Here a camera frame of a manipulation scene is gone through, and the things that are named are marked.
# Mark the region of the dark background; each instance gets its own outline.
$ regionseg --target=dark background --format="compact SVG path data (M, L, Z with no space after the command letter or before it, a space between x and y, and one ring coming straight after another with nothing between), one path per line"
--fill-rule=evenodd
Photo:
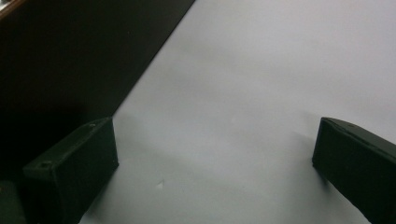
M193 0L27 0L0 18L0 179L111 117Z

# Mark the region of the dark green object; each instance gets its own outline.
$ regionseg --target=dark green object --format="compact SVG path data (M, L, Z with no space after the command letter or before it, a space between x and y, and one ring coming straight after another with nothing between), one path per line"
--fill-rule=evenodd
M10 181L0 181L0 223L26 224L20 196Z
M118 165L111 119L79 127L27 164L40 223L78 223Z
M314 167L371 223L396 223L396 146L354 124L322 118Z

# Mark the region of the black plastic piece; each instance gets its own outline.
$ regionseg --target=black plastic piece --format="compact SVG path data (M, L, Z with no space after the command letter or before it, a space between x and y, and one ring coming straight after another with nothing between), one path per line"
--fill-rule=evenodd
M23 167L41 206L40 223L79 223L118 167L111 119L85 124Z
M20 196L10 181L0 181L0 223L26 224Z
M396 223L396 146L354 124L322 118L314 167L371 223Z

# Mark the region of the white surface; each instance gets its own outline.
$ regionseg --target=white surface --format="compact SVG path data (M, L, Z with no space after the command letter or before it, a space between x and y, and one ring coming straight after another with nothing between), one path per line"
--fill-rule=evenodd
M396 143L395 1L198 0L115 116L81 223L368 223L311 166L320 117Z

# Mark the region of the dark green block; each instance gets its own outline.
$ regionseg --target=dark green block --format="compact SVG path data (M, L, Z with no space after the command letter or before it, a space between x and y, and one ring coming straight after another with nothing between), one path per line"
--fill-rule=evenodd
M371 223L396 223L396 146L354 124L322 118L314 167Z
M87 123L23 168L40 223L78 223L118 167L111 119Z
M0 223L26 224L20 196L10 181L0 181Z

